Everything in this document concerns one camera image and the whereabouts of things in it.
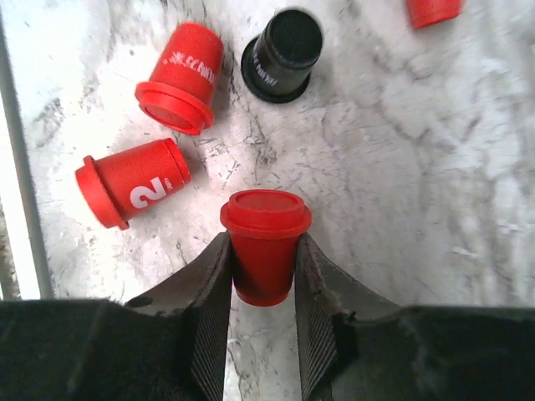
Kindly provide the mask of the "red coffee capsule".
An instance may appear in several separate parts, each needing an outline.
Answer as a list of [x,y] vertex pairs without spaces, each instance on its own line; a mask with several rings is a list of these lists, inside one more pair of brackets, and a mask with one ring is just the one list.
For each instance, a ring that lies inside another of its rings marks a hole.
[[406,4],[410,25],[420,29],[459,16],[462,0],[407,0]]
[[209,28],[193,22],[179,24],[150,78],[136,86],[140,109],[187,135],[210,128],[223,50],[221,39]]
[[256,307],[283,302],[290,291],[298,241],[312,224],[312,212],[295,194],[268,189],[243,190],[221,208],[237,259],[237,295]]
[[129,220],[191,182],[174,140],[155,140],[95,160],[84,157],[75,171],[81,193],[106,228],[129,228]]

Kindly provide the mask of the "black coffee capsule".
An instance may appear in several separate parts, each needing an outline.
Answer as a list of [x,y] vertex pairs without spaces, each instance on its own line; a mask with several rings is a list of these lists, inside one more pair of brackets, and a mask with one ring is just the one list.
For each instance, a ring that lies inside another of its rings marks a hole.
[[285,8],[243,50],[243,81],[265,102],[292,102],[308,87],[323,44],[322,29],[312,15],[300,8]]

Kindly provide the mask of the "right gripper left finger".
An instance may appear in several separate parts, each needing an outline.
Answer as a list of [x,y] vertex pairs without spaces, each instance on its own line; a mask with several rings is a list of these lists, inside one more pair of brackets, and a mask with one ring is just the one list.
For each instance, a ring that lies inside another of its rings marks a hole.
[[190,264],[119,304],[1,304],[4,400],[219,400],[232,247],[217,235]]

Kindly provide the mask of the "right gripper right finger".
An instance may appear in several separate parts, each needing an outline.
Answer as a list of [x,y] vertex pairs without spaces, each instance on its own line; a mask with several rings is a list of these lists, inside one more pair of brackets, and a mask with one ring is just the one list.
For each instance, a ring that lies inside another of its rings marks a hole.
[[534,311],[397,305],[332,263],[310,235],[295,269],[305,400],[531,400]]

